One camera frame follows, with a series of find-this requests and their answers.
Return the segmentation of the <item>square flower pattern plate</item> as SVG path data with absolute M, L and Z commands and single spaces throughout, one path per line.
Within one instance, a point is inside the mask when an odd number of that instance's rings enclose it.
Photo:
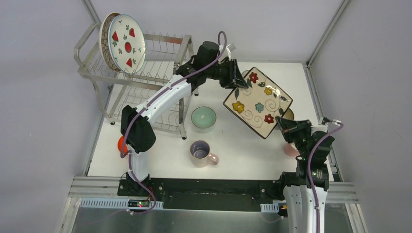
M 258 136 L 266 139 L 277 126 L 276 117 L 283 117 L 293 99 L 257 67 L 244 76 L 247 88 L 236 88 L 223 105 Z

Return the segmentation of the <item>mint green bowl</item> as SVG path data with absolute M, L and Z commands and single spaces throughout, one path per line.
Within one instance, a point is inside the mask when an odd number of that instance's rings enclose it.
M 212 127 L 217 120 L 217 115 L 213 109 L 206 106 L 196 108 L 191 114 L 191 121 L 199 129 Z

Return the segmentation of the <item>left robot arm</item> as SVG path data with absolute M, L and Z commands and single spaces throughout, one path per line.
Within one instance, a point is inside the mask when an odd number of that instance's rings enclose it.
M 149 177 L 147 151 L 155 144 L 153 125 L 173 104 L 193 93 L 207 79 L 218 80 L 222 88 L 248 88 L 237 60 L 231 57 L 233 44 L 219 45 L 205 41 L 188 62 L 180 65 L 170 81 L 144 103 L 122 109 L 120 133 L 123 143 L 121 158 L 128 158 L 129 189 L 136 196 L 147 193 Z

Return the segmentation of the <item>floral petal brown-rim plate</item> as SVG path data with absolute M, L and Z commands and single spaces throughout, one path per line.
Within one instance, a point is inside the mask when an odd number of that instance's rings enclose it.
M 112 12 L 109 15 L 106 16 L 104 19 L 103 23 L 100 26 L 100 32 L 99 32 L 99 48 L 100 52 L 102 54 L 102 58 L 105 62 L 105 64 L 113 71 L 115 72 L 120 72 L 120 69 L 116 66 L 114 63 L 110 51 L 109 51 L 109 43 L 108 43 L 108 36 L 109 36 L 109 26 L 112 22 L 112 20 L 119 16 L 120 13 L 118 12 Z

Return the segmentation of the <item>watermelon pattern round plate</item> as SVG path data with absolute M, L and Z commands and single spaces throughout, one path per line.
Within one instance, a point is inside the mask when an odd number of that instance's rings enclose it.
M 126 74 L 141 70 L 146 41 L 138 23 L 129 15 L 116 16 L 109 25 L 109 52 L 117 68 Z

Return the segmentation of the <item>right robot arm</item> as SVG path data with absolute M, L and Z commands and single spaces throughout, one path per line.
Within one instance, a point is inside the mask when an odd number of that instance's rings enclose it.
M 309 120 L 287 120 L 275 117 L 282 136 L 293 144 L 299 155 L 295 172 L 283 172 L 276 181 L 276 194 L 286 201 L 291 233 L 323 233 L 324 208 L 329 189 L 326 158 L 335 140 L 327 131 L 336 123 L 326 117 L 313 126 Z

